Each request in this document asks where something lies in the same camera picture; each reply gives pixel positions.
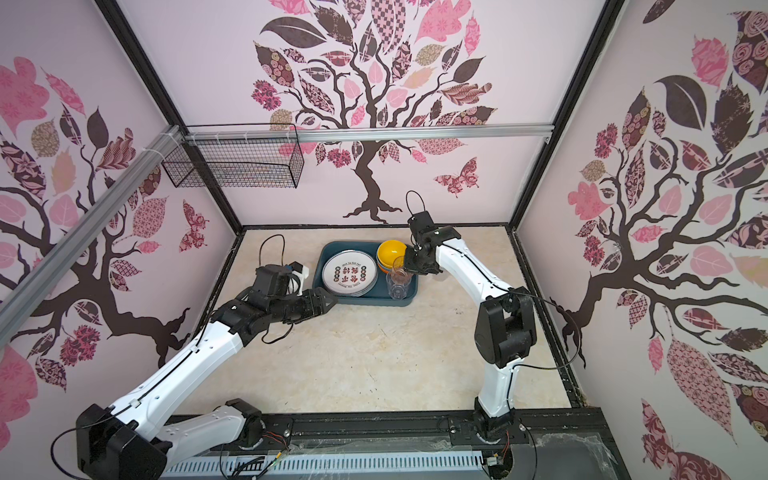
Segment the yellow plastic bowl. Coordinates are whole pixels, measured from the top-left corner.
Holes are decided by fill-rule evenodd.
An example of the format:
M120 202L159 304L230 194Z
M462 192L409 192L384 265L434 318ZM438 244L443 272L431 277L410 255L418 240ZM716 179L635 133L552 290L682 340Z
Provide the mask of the yellow plastic bowl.
M407 245L399 240L385 240L376 251L376 259L382 269L391 269L395 261L406 253Z

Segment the pinkish clear cup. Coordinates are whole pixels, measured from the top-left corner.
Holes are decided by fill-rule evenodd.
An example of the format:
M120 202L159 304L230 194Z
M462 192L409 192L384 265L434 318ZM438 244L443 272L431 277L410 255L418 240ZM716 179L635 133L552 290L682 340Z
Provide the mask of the pinkish clear cup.
M393 286L407 288L413 278L413 274L406 269L405 257L400 256L393 261L389 277Z

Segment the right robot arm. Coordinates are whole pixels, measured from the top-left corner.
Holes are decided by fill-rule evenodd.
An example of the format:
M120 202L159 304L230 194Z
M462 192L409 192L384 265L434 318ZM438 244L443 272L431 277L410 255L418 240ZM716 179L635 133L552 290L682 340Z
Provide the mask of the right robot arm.
M486 367L473 422L483 441L496 443L515 427L517 370L537 341L530 292L495 275L455 228L437 226L428 212L411 215L408 226L412 244L406 248L405 270L417 275L447 273L477 305L474 343Z

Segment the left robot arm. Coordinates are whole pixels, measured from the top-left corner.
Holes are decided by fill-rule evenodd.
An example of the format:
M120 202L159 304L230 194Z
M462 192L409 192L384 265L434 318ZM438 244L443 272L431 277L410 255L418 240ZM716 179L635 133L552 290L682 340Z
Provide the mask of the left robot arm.
M169 419L206 378L271 325L293 327L337 304L324 288L305 288L308 276L298 262L257 268L253 284L221 305L169 363L110 406L83 411L75 427L78 469L90 479L157 479L216 446L257 446L265 435L262 413L239 398L179 423Z

